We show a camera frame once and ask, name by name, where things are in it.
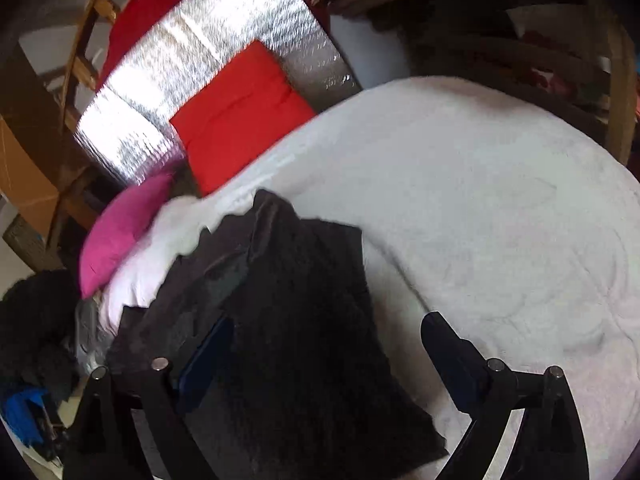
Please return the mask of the red pillow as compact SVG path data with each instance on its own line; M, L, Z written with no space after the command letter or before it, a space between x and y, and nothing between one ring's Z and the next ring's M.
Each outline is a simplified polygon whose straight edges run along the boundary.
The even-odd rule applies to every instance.
M203 195L215 192L314 110L259 41L235 55L171 117Z

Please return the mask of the grey garment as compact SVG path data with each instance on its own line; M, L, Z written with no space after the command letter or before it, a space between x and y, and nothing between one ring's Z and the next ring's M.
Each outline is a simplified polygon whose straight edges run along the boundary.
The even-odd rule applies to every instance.
M75 310L75 358L81 374L89 376L106 362L114 335L100 322L96 297L80 300Z

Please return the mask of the black coat pile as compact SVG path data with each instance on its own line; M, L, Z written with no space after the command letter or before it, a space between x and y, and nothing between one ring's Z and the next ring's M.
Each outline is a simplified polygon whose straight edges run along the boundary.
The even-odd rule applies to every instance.
M41 388L59 404L75 391L79 290L65 269L32 274L1 298L1 389Z

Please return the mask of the white bed blanket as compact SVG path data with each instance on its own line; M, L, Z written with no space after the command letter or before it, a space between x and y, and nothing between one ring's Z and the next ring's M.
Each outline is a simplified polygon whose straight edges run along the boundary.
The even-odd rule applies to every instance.
M639 441L639 185L588 136L461 79L363 91L217 192L163 206L105 289L106 326L148 306L201 230L246 211L260 188L363 232L384 350L449 446L470 420L422 348L430 311L514 370L561 367L591 477L624 466Z

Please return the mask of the dark navy quilted jacket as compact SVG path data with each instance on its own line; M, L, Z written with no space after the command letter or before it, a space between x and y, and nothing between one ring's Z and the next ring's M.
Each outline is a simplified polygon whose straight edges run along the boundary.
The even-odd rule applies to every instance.
M378 342L359 229L268 191L122 312L108 365L157 358L221 479L395 479L446 453Z

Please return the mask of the wooden side table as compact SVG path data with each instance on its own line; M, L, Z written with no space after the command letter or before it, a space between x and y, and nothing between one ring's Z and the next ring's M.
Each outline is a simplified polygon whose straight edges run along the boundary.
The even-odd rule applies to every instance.
M396 32L419 75L542 107L628 162L639 131L639 0L329 0Z

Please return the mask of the silver foil insulation board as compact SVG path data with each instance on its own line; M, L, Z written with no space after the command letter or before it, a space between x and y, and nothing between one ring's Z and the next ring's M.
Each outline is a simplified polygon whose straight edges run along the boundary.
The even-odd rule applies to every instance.
M317 112L361 89L304 0L182 0L106 78L80 116L75 141L122 186L181 162L171 117L254 40Z

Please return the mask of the pink pillow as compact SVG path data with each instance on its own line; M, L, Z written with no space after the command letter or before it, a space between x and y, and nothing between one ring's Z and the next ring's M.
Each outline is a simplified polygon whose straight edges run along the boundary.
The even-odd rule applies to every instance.
M174 183L162 172L120 192L99 216L79 258L81 298L87 299L113 276L166 203Z

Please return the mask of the blue jacket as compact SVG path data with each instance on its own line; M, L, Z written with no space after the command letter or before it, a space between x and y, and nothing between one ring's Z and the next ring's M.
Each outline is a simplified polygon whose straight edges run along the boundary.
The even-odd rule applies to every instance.
M43 397L47 393L46 389L37 387L28 387L20 391L1 391L1 415L12 432L26 446L44 442L27 403L32 402L38 408L44 408Z

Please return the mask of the brown wooden pillar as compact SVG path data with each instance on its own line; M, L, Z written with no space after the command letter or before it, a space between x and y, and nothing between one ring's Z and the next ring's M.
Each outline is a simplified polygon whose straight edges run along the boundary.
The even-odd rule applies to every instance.
M1 64L1 192L44 238L58 199L58 107L16 46Z

